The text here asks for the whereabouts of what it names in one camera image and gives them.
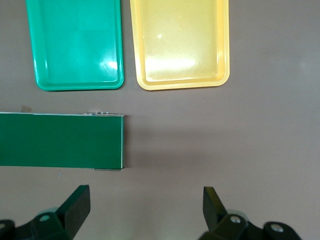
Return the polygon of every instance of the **black plastic part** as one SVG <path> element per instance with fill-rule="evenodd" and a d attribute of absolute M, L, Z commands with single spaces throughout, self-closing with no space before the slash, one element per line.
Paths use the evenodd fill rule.
<path fill-rule="evenodd" d="M 251 222 L 236 214 L 228 214 L 213 187 L 203 191 L 203 215 L 209 232 L 200 240 L 301 240 L 288 225 L 281 222 L 267 222 L 264 228 L 256 227 Z M 272 225 L 278 225 L 275 231 Z"/>
<path fill-rule="evenodd" d="M 239 219 L 239 222 L 232 222 L 232 218 Z M 226 215 L 214 230 L 214 234 L 225 240 L 240 240 L 248 227 L 247 221 L 235 214 Z"/>
<path fill-rule="evenodd" d="M 90 213 L 90 189 L 88 185 L 79 186 L 55 212 L 63 228 L 75 237 Z"/>
<path fill-rule="evenodd" d="M 273 230 L 272 225 L 280 226 L 283 231 L 278 232 Z M 270 240 L 301 240 L 295 230 L 282 222 L 267 222 L 264 224 L 263 231 L 268 235 Z"/>
<path fill-rule="evenodd" d="M 15 232 L 15 222 L 11 220 L 0 220 L 0 239 L 10 240 Z"/>
<path fill-rule="evenodd" d="M 227 214 L 227 210 L 220 201 L 215 189 L 205 186 L 203 189 L 203 215 L 209 231 L 213 232 Z"/>
<path fill-rule="evenodd" d="M 0 240 L 72 240 L 90 212 L 90 189 L 79 186 L 56 212 L 46 212 L 15 227 L 0 220 Z"/>
<path fill-rule="evenodd" d="M 52 212 L 43 213 L 30 222 L 32 236 L 36 240 L 72 240 Z"/>

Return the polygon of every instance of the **green rectangular block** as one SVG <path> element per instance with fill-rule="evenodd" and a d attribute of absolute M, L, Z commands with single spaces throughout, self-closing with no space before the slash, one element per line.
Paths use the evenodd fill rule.
<path fill-rule="evenodd" d="M 123 114 L 0 112 L 0 166 L 121 170 Z"/>

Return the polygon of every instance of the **yellow tray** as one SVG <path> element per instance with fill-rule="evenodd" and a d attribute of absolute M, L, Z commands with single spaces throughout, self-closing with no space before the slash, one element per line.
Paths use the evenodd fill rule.
<path fill-rule="evenodd" d="M 146 90 L 224 84 L 228 0 L 130 0 L 136 75 Z"/>

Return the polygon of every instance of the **gray table surface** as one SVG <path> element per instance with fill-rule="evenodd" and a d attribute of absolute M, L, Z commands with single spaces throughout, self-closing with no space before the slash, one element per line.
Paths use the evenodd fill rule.
<path fill-rule="evenodd" d="M 23 224 L 89 184 L 91 213 L 75 239 L 195 240 L 207 229 L 203 186 L 213 186 L 258 227 L 279 221 L 319 239 L 319 9 L 319 0 L 230 0 L 229 80 L 148 92 L 123 0 L 123 87 L 44 92 L 25 1 L 0 0 L 0 111 L 127 115 L 125 170 L 0 167 L 0 219 Z"/>

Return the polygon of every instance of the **green tray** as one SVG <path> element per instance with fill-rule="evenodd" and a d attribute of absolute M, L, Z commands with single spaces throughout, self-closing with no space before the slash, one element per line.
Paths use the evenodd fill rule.
<path fill-rule="evenodd" d="M 124 81 L 120 0 L 25 0 L 35 81 L 44 91 Z"/>

